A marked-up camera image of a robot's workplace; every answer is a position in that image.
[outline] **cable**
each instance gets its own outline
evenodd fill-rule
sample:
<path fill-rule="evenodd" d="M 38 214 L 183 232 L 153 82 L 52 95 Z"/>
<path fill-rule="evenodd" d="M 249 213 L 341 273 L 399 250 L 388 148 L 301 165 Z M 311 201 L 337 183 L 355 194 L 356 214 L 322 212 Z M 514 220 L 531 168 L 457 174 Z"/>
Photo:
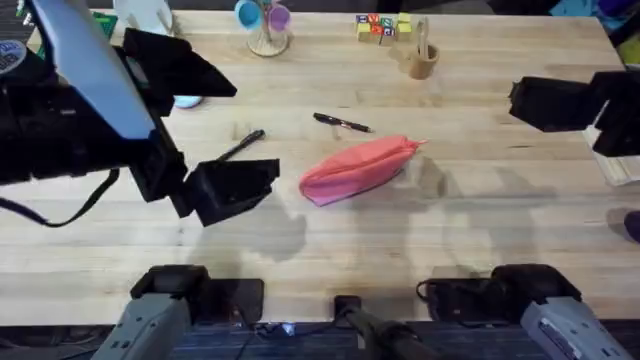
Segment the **cable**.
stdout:
<path fill-rule="evenodd" d="M 63 222 L 58 222 L 58 223 L 49 222 L 49 220 L 47 220 L 46 218 L 44 218 L 42 215 L 38 214 L 34 210 L 31 210 L 22 204 L 19 204 L 13 200 L 5 199 L 3 197 L 0 197 L 0 208 L 12 211 L 18 215 L 24 216 L 27 219 L 37 222 L 38 224 L 46 227 L 50 227 L 50 228 L 63 227 L 65 225 L 68 225 L 74 222 L 75 220 L 80 218 L 82 215 L 84 215 L 87 211 L 89 211 L 93 207 L 93 205 L 95 205 L 98 202 L 98 200 L 100 200 L 100 197 L 105 193 L 105 191 L 107 191 L 111 187 L 111 185 L 113 185 L 118 180 L 119 176 L 120 176 L 119 169 L 109 170 L 109 176 L 107 176 L 107 178 L 100 184 L 100 186 L 98 186 L 91 193 L 91 195 L 89 195 L 89 198 L 84 203 L 84 205 L 82 205 L 80 210 L 78 210 L 78 212 L 76 212 L 75 215 L 73 215 L 70 219 Z"/>
<path fill-rule="evenodd" d="M 85 350 L 85 351 L 81 351 L 81 352 L 79 352 L 79 353 L 75 353 L 75 354 L 73 354 L 73 355 L 63 356 L 63 357 L 59 358 L 58 360 L 69 360 L 69 359 L 75 359 L 75 358 L 77 358 L 77 357 L 79 357 L 79 356 L 82 356 L 82 355 L 87 355 L 87 354 L 94 353 L 94 352 L 98 351 L 98 349 L 99 349 L 99 347 L 97 347 L 97 348 L 93 348 L 93 349 L 89 349 L 89 350 Z"/>
<path fill-rule="evenodd" d="M 240 360 L 240 358 L 242 357 L 242 354 L 244 353 L 244 350 L 251 343 L 251 341 L 253 340 L 254 337 L 258 337 L 260 340 L 264 340 L 264 341 L 291 340 L 291 339 L 299 339 L 299 338 L 303 338 L 303 337 L 307 337 L 307 336 L 311 336 L 311 335 L 320 334 L 320 333 L 325 332 L 327 330 L 330 330 L 332 328 L 340 329 L 340 328 L 336 327 L 336 323 L 338 322 L 338 320 L 340 320 L 343 317 L 345 317 L 347 315 L 347 313 L 348 313 L 348 311 L 347 311 L 348 309 L 345 309 L 341 313 L 339 313 L 335 317 L 335 319 L 333 319 L 333 321 L 331 321 L 329 324 L 323 325 L 323 326 L 319 326 L 319 327 L 317 327 L 317 328 L 315 328 L 313 330 L 309 330 L 309 331 L 304 332 L 304 333 L 296 333 L 294 335 L 274 338 L 274 337 L 270 337 L 269 335 L 274 333 L 277 329 L 282 328 L 282 325 L 283 325 L 282 323 L 275 324 L 270 329 L 267 328 L 267 325 L 265 325 L 265 324 L 257 324 L 257 325 L 254 324 L 254 325 L 251 325 L 251 324 L 249 324 L 247 322 L 246 318 L 244 317 L 242 309 L 240 309 L 238 306 L 236 306 L 236 310 L 237 310 L 237 314 L 240 316 L 240 321 L 242 322 L 242 325 L 244 327 L 246 327 L 247 329 L 251 330 L 252 332 L 251 332 L 251 335 L 249 335 L 249 337 L 247 338 L 245 343 L 240 348 L 240 351 L 238 351 L 238 354 L 236 355 L 235 360 Z"/>
<path fill-rule="evenodd" d="M 256 336 L 256 333 L 252 332 L 251 335 L 247 337 L 247 340 L 245 340 L 244 344 L 242 344 L 242 347 L 240 347 L 240 351 L 238 351 L 238 354 L 236 355 L 235 360 L 240 360 L 240 358 L 242 357 L 242 354 L 244 354 L 244 350 L 247 348 L 247 346 L 249 346 L 249 344 L 251 343 L 251 340 L 253 340 L 255 336 Z"/>

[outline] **wooden stand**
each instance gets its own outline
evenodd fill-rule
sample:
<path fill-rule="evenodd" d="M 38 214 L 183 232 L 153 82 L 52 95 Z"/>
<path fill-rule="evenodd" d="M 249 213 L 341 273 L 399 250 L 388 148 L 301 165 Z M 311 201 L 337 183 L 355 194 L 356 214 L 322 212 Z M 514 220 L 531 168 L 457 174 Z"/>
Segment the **wooden stand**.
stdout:
<path fill-rule="evenodd" d="M 264 18 L 264 5 L 257 1 L 262 12 L 262 25 L 253 31 L 247 40 L 247 46 L 254 54 L 262 57 L 273 57 L 282 54 L 289 47 L 289 33 L 271 32 L 267 19 Z"/>

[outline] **black pen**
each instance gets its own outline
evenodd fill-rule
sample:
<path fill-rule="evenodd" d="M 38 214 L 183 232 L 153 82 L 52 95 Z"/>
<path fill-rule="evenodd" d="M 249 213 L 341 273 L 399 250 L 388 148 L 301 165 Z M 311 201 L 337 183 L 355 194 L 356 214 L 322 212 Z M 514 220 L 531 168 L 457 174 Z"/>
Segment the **black pen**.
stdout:
<path fill-rule="evenodd" d="M 329 125 L 338 125 L 346 129 L 357 130 L 362 132 L 373 132 L 373 130 L 368 126 L 352 123 L 346 120 L 341 120 L 338 118 L 334 118 L 333 116 L 314 113 L 313 117 L 316 118 L 316 120 L 320 121 L 321 123 L 325 123 Z"/>
<path fill-rule="evenodd" d="M 231 150 L 229 150 L 226 153 L 222 154 L 216 160 L 218 160 L 218 161 L 227 161 L 227 160 L 229 160 L 233 155 L 235 155 L 238 152 L 240 152 L 240 150 L 246 148 L 247 146 L 251 145 L 252 143 L 256 142 L 257 140 L 262 139 L 264 137 L 264 135 L 265 135 L 264 130 L 256 130 L 256 131 L 252 132 L 251 134 L 247 135 L 244 139 L 242 139 L 238 145 L 234 146 L 233 148 L 231 148 Z"/>

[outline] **letter on block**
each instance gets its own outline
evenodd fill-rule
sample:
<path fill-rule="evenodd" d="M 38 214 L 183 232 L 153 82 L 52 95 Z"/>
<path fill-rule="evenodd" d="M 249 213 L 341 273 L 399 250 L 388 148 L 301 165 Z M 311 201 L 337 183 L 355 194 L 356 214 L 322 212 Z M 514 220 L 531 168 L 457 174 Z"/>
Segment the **letter on block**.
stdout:
<path fill-rule="evenodd" d="M 395 30 L 392 27 L 385 27 L 382 38 L 380 38 L 380 45 L 391 46 L 396 41 Z"/>
<path fill-rule="evenodd" d="M 391 18 L 380 18 L 380 25 L 384 27 L 393 27 L 393 19 Z"/>

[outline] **wooden table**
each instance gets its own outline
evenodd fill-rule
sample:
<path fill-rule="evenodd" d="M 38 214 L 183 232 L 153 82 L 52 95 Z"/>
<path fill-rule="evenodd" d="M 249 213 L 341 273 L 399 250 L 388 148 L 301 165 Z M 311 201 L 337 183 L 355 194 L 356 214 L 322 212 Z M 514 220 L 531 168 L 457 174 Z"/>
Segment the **wooden table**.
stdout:
<path fill-rule="evenodd" d="M 128 173 L 66 228 L 0 212 L 1 324 L 113 323 L 134 282 L 171 263 L 264 279 L 263 319 L 272 321 L 327 319 L 336 294 L 363 296 L 381 317 L 427 319 L 418 281 L 524 262 L 556 266 L 600 317 L 640 317 L 640 245 L 619 234 L 640 188 L 609 188 L 579 133 L 542 134 L 507 113 L 522 76 L 588 81 L 621 68 L 596 19 L 431 16 L 442 57 L 432 78 L 415 81 L 389 48 L 356 41 L 353 15 L 295 14 L 291 48 L 270 60 L 250 53 L 231 13 L 176 15 L 239 91 L 174 110 L 173 138 L 193 166 L 264 129 L 267 139 L 237 158 L 280 158 L 274 193 L 208 228 L 179 220 L 168 200 L 144 203 Z M 118 28 L 114 42 L 121 36 Z M 376 133 L 318 123 L 316 111 Z M 324 208 L 300 195 L 314 164 L 389 134 L 429 140 L 391 183 Z M 65 219 L 105 176 L 0 195 Z"/>

